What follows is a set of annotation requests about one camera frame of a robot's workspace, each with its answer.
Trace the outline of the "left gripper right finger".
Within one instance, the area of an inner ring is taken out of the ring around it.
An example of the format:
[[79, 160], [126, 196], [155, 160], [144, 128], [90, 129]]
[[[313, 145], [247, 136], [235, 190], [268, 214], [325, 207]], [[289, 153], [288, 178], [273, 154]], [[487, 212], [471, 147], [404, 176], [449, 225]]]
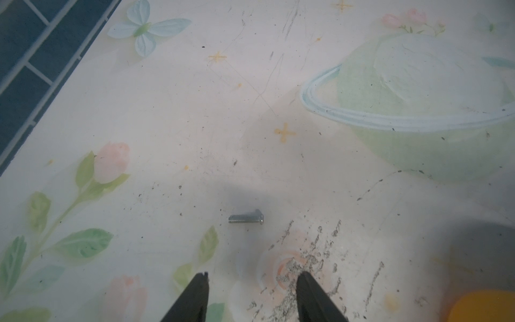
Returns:
[[296, 282], [300, 322], [348, 322], [310, 272], [303, 271]]

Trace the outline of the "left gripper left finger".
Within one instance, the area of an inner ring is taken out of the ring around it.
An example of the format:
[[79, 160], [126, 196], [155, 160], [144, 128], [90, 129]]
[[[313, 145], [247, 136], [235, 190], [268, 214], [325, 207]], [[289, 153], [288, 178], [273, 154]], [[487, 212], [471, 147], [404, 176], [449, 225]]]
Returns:
[[209, 301], [209, 275], [200, 272], [182, 291], [161, 322], [205, 322]]

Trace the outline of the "single silver screw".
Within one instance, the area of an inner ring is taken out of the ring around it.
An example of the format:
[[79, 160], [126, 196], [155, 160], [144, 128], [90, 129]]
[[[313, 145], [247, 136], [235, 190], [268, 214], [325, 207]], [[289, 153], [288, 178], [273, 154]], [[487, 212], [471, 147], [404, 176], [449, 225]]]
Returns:
[[249, 213], [231, 215], [228, 218], [228, 222], [230, 224], [263, 224], [264, 214], [259, 209], [256, 209]]

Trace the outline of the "yellow plastic storage tray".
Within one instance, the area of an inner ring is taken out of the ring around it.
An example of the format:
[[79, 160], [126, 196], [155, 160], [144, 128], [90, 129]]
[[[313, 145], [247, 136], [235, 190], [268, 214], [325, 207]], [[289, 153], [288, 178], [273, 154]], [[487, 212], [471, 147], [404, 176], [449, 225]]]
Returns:
[[514, 322], [514, 292], [481, 290], [462, 296], [451, 308], [448, 322]]

